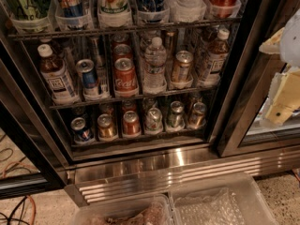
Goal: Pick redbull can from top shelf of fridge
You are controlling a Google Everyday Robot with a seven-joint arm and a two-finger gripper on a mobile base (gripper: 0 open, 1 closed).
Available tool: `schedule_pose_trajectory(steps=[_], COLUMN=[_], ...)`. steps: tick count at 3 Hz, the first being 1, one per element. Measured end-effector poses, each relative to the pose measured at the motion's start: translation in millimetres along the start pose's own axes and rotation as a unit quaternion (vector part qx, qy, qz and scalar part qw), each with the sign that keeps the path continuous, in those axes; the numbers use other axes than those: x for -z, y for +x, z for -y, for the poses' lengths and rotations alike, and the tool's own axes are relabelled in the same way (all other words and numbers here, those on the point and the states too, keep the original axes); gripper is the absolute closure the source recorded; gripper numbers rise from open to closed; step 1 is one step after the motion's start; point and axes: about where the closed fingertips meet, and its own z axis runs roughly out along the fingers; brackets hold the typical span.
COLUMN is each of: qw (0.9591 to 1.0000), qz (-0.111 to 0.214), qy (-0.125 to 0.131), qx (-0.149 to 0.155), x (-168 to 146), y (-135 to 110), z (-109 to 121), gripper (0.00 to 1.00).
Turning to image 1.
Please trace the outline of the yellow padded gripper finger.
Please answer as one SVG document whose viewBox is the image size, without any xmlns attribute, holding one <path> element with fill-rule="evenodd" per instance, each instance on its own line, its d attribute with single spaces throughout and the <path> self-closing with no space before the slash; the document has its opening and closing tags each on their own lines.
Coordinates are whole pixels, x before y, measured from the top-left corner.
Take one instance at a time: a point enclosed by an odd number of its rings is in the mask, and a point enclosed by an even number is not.
<svg viewBox="0 0 300 225">
<path fill-rule="evenodd" d="M 300 68 L 277 73 L 271 81 L 268 99 L 262 108 L 263 128 L 281 127 L 300 108 Z"/>
</svg>

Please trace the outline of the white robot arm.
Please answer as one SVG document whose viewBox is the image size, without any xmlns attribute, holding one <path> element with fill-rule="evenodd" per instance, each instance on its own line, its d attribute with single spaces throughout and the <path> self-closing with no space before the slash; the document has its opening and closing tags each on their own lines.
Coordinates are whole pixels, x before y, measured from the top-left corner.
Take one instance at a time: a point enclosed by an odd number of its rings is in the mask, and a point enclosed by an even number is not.
<svg viewBox="0 0 300 225">
<path fill-rule="evenodd" d="M 259 48 L 261 53 L 278 54 L 288 69 L 273 77 L 263 105 L 260 125 L 281 127 L 300 108 L 300 9 Z"/>
</svg>

